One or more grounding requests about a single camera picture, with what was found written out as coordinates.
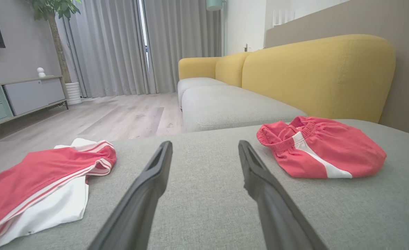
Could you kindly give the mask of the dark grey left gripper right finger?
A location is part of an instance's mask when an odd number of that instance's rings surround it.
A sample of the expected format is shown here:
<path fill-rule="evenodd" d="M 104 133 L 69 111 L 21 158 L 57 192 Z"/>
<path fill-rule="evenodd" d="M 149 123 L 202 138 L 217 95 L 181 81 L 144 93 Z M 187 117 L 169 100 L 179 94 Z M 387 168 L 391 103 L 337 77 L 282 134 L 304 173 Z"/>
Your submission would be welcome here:
<path fill-rule="evenodd" d="M 248 141 L 239 141 L 244 188 L 256 201 L 267 250 L 327 250 Z"/>

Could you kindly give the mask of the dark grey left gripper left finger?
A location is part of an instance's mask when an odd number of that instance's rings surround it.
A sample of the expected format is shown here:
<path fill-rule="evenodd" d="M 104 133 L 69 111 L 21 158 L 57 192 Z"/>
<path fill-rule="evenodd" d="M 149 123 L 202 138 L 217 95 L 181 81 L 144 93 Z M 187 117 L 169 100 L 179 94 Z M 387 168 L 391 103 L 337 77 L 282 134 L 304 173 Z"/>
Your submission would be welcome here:
<path fill-rule="evenodd" d="M 169 179 L 173 145 L 162 142 L 88 250 L 147 250 L 158 200 Z"/>

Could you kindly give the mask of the red and white shorts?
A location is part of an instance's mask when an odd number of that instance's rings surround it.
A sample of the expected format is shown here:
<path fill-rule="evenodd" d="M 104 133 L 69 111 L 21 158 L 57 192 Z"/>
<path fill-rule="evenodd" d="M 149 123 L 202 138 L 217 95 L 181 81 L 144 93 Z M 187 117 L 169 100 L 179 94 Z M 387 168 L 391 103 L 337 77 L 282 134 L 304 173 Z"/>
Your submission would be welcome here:
<path fill-rule="evenodd" d="M 12 240 L 82 220 L 88 176 L 111 172 L 117 155 L 108 141 L 77 138 L 71 145 L 30 152 L 0 173 L 0 247 Z"/>

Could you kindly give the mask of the large grey sofa seat cushion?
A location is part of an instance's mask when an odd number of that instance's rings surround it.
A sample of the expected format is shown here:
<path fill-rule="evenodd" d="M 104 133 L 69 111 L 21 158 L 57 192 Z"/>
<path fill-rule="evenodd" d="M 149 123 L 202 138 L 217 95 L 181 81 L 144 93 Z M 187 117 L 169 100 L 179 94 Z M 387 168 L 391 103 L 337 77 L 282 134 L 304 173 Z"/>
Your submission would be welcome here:
<path fill-rule="evenodd" d="M 238 144 L 250 142 L 328 249 L 409 249 L 409 133 L 361 120 L 387 154 L 375 175 L 291 178 L 256 138 L 259 126 L 114 141 L 117 162 L 89 177 L 82 220 L 20 237 L 0 250 L 86 250 L 163 141 L 173 144 L 167 188 L 159 199 L 148 249 L 265 249 L 256 202 L 244 189 Z"/>

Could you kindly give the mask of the red shorts with white stripe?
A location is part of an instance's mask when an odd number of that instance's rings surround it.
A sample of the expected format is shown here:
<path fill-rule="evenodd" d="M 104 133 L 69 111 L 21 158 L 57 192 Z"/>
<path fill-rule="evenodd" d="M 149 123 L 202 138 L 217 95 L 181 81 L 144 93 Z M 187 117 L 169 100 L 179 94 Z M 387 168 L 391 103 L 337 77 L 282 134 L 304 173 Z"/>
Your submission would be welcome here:
<path fill-rule="evenodd" d="M 368 177 L 387 157 L 361 130 L 327 118 L 297 116 L 288 124 L 264 124 L 256 136 L 293 178 Z"/>

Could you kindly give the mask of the white ribbed plant pot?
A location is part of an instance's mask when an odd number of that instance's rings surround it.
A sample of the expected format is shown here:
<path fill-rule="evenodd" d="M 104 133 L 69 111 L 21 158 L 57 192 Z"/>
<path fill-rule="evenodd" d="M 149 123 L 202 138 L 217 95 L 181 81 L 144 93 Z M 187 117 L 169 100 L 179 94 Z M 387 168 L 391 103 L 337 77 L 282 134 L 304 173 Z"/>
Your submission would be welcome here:
<path fill-rule="evenodd" d="M 79 82 L 73 83 L 66 83 L 65 84 L 67 90 L 67 105 L 68 106 L 76 106 L 82 103 L 81 100 L 81 91 L 79 87 Z"/>

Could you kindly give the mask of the wide yellow sofa backrest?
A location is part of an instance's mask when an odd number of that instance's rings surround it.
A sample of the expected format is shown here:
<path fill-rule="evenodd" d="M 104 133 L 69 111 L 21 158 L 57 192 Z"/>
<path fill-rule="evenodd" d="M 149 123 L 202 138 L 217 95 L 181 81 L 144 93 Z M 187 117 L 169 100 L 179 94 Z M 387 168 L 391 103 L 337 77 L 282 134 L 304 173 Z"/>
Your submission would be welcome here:
<path fill-rule="evenodd" d="M 309 116 L 379 123 L 395 66 L 390 41 L 339 35 L 251 52 L 241 87 Z"/>

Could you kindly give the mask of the narrow yellow sofa backrest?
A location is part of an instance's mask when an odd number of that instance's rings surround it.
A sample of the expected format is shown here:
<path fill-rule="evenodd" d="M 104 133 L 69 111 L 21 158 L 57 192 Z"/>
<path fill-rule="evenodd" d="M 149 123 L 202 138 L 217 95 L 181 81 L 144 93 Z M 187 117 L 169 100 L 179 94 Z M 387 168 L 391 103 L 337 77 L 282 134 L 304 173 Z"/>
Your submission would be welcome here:
<path fill-rule="evenodd" d="M 243 52 L 218 59 L 215 79 L 231 86 L 241 87 L 244 62 L 250 54 L 251 52 Z"/>

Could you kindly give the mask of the grey and green TV cabinet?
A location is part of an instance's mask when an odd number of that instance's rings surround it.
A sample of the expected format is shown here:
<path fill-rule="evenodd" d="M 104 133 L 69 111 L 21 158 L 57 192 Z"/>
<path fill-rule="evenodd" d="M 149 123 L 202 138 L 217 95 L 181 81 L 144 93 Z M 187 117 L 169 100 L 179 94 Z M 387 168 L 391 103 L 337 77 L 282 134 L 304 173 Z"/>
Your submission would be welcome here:
<path fill-rule="evenodd" d="M 55 106 L 69 108 L 62 76 L 0 83 L 0 125 Z"/>

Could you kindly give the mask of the grey curtain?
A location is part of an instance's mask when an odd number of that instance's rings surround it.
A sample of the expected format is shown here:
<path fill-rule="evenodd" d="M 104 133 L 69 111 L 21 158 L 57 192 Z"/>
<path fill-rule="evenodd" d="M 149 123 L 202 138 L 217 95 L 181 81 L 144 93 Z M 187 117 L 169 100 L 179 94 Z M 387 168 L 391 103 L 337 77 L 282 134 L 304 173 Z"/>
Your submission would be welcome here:
<path fill-rule="evenodd" d="M 73 0 L 65 20 L 77 76 L 87 98 L 158 92 L 144 38 L 141 0 Z"/>
<path fill-rule="evenodd" d="M 149 79 L 157 93 L 175 92 L 183 58 L 222 55 L 220 11 L 206 0 L 142 0 Z"/>

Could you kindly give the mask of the green potted tree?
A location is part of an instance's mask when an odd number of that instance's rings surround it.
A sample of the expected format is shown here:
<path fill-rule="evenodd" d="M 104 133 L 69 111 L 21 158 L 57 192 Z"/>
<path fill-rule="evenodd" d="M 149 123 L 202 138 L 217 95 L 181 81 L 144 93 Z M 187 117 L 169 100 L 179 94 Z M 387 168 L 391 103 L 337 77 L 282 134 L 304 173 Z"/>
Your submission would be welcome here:
<path fill-rule="evenodd" d="M 25 0 L 34 12 L 34 19 L 44 19 L 48 22 L 56 49 L 60 70 L 65 83 L 72 83 L 62 41 L 59 35 L 56 18 L 66 17 L 70 19 L 72 15 L 80 13 L 79 8 L 73 3 L 81 3 L 80 0 Z"/>

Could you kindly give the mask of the teal lamp shade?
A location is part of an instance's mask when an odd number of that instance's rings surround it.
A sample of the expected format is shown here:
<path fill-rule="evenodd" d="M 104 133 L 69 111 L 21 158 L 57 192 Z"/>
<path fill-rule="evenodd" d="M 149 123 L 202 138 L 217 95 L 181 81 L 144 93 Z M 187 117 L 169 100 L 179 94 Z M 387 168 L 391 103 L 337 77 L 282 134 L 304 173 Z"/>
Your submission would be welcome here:
<path fill-rule="evenodd" d="M 225 4 L 225 0 L 206 0 L 206 10 L 219 11 L 222 10 Z"/>

